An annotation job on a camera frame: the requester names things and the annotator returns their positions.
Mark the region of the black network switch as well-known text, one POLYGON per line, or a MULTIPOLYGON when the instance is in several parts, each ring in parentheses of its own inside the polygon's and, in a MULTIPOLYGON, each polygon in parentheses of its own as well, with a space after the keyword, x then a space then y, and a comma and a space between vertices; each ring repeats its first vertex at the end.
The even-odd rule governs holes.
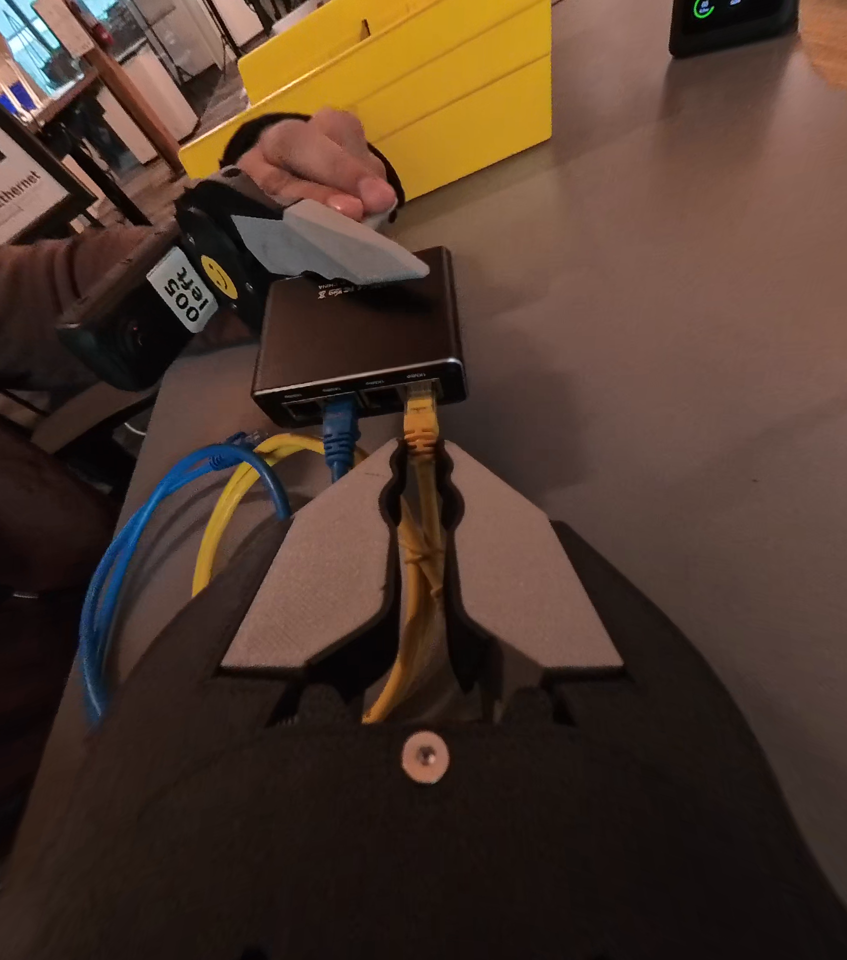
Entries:
POLYGON ((339 397, 354 399, 360 417, 396 414, 418 383, 431 385, 439 404, 465 402, 453 255, 431 246, 417 256, 429 268, 420 279, 273 283, 250 388, 273 424, 319 426, 339 397))

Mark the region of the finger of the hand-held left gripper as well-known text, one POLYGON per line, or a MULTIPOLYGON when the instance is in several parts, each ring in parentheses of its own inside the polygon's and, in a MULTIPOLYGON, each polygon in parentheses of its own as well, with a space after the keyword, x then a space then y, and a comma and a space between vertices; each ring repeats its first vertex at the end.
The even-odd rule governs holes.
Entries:
POLYGON ((430 275, 422 258, 372 226, 312 199, 286 207, 276 218, 235 214, 231 220, 248 253, 279 277, 310 273, 371 286, 430 275))

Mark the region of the person's torso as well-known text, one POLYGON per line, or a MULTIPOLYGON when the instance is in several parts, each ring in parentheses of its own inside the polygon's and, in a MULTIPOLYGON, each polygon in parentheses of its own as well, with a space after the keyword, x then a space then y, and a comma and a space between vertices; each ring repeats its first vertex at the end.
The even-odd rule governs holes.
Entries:
POLYGON ((0 873, 70 675, 84 592, 117 513, 0 418, 0 873))

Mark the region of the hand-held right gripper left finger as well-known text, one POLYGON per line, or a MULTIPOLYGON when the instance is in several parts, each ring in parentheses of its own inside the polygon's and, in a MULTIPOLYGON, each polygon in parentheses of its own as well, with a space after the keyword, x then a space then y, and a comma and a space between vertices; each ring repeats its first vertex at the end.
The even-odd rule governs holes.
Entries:
POLYGON ((376 682, 390 670, 400 633, 400 452, 390 439, 297 512, 223 670, 307 682, 376 682))

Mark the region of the person's left forearm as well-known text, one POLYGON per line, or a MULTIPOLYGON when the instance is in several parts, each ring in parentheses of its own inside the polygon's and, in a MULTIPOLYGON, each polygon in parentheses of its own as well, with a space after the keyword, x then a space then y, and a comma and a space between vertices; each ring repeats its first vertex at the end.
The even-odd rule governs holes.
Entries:
POLYGON ((0 389, 155 384, 192 338, 147 279, 179 235, 113 226, 0 245, 0 389))

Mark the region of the person's left hand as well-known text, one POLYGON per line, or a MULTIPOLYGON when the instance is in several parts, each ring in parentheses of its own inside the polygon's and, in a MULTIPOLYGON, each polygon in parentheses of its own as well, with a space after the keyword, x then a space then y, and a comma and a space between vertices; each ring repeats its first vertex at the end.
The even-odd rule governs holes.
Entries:
POLYGON ((312 200, 356 222, 389 213, 397 193, 356 116, 323 109, 263 130, 234 165, 271 200, 312 200))

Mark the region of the small black display device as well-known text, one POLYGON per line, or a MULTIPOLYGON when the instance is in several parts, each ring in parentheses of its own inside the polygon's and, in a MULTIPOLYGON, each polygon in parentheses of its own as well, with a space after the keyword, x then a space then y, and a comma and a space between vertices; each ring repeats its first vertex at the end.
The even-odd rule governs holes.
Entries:
POLYGON ((797 1, 674 1, 668 51, 686 59, 792 32, 797 1))

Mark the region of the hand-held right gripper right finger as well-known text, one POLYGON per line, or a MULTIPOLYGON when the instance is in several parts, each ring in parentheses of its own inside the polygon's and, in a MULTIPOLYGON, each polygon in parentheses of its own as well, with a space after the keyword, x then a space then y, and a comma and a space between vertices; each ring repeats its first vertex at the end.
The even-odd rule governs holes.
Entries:
POLYGON ((451 441, 439 485, 445 637, 461 690, 507 700, 523 688, 622 674, 548 515, 451 441))

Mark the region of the yellow plastic bin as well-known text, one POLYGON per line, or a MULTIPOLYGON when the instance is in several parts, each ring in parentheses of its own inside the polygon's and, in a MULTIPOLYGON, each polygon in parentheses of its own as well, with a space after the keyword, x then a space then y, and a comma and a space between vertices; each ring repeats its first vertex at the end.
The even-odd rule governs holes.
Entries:
POLYGON ((407 200, 552 136, 545 1, 327 2, 238 61, 249 106, 181 147, 191 179, 264 114, 350 112, 407 200))

